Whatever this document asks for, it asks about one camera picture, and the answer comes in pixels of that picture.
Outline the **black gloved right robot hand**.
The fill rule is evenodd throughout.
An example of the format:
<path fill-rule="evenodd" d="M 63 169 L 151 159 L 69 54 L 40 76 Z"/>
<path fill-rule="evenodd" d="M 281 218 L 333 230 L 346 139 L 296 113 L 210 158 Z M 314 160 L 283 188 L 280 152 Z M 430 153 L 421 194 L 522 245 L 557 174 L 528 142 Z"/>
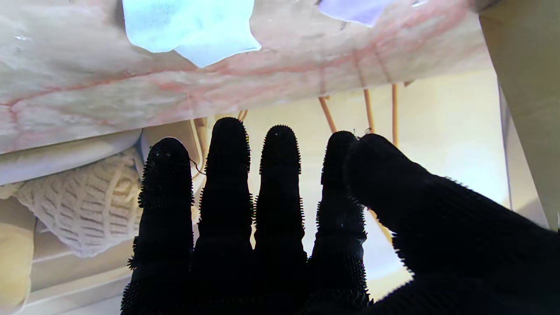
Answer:
<path fill-rule="evenodd" d="M 194 239 L 191 160 L 150 148 L 122 315 L 557 315 L 559 233 L 430 173 L 386 138 L 330 136 L 310 257 L 294 132 L 271 127 L 260 192 L 243 123 L 219 119 Z"/>

